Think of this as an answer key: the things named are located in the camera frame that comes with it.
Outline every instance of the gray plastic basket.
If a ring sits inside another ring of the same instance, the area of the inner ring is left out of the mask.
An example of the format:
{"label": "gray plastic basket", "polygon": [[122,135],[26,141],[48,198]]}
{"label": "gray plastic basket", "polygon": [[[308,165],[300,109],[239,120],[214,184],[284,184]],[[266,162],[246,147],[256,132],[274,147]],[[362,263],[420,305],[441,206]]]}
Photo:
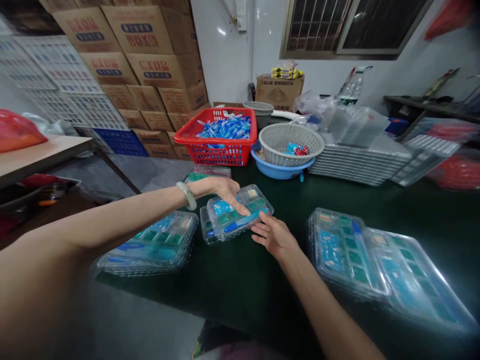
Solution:
{"label": "gray plastic basket", "polygon": [[[260,131],[258,139],[263,147],[265,160],[274,165],[294,167],[306,164],[325,148],[324,139],[315,131],[296,124],[272,124]],[[308,147],[308,155],[285,154],[289,142]]]}

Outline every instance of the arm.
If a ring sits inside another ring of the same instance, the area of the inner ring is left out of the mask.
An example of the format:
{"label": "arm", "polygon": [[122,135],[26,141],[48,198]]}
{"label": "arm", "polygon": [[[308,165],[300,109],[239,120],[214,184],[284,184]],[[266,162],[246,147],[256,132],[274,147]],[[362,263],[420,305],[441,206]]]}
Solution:
{"label": "arm", "polygon": [[[216,193],[249,214],[233,180],[209,177],[188,187],[195,198]],[[132,196],[39,227],[0,251],[0,358],[3,351],[17,358],[54,344],[92,261],[186,204],[176,186]]]}
{"label": "arm", "polygon": [[297,240],[283,221],[267,216],[254,225],[253,240],[264,245],[300,299],[326,357],[333,359],[384,359],[384,356],[335,300]]}

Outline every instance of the hand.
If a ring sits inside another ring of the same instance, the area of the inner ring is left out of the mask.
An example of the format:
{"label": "hand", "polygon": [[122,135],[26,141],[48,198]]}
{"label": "hand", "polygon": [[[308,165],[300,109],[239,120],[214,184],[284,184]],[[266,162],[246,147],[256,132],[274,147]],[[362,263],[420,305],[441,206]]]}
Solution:
{"label": "hand", "polygon": [[248,216],[250,211],[237,200],[240,190],[238,182],[225,177],[210,176],[187,184],[195,198],[208,194],[217,194],[231,205],[239,214]]}
{"label": "hand", "polygon": [[251,238],[265,246],[275,259],[280,260],[289,252],[300,250],[297,240],[283,221],[268,216],[263,211],[260,211],[260,220],[263,223],[258,222],[252,226],[251,230],[257,235],[254,234]]}

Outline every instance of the red plastic basket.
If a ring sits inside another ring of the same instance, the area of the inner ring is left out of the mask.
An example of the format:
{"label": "red plastic basket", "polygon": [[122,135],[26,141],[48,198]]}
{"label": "red plastic basket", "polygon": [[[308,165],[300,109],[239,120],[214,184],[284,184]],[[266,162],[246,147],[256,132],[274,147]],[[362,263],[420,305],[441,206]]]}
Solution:
{"label": "red plastic basket", "polygon": [[[227,119],[224,111],[235,115],[242,114],[250,117],[250,138],[249,139],[215,139],[198,138],[197,134],[204,129],[198,123],[210,120],[214,122],[220,119]],[[195,117],[190,119],[174,136],[176,143],[186,146],[195,164],[217,165],[217,166],[246,166],[249,161],[250,147],[257,141],[257,118],[255,111],[239,107],[214,107],[204,109]],[[209,145],[225,145],[225,148],[210,148]]]}

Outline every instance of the green table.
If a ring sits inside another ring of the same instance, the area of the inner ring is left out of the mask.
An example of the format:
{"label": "green table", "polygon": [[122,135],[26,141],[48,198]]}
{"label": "green table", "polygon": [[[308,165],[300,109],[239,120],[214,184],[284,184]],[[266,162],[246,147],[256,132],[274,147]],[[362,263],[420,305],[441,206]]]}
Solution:
{"label": "green table", "polygon": [[[415,237],[467,308],[480,318],[480,196],[448,192],[428,180],[402,188],[387,181],[380,187],[305,174],[274,180],[254,161],[232,167],[240,186],[256,184],[303,243],[305,220],[316,207],[362,217],[373,228]],[[198,207],[208,198],[198,201]],[[207,245],[196,232],[189,264],[178,273],[119,277],[101,273],[98,280],[174,308],[211,319],[289,355],[318,358],[322,351],[307,317],[279,265],[251,232],[224,243]],[[434,335],[392,319],[375,302],[336,298],[389,358],[422,354],[425,358],[471,355],[477,338]]]}

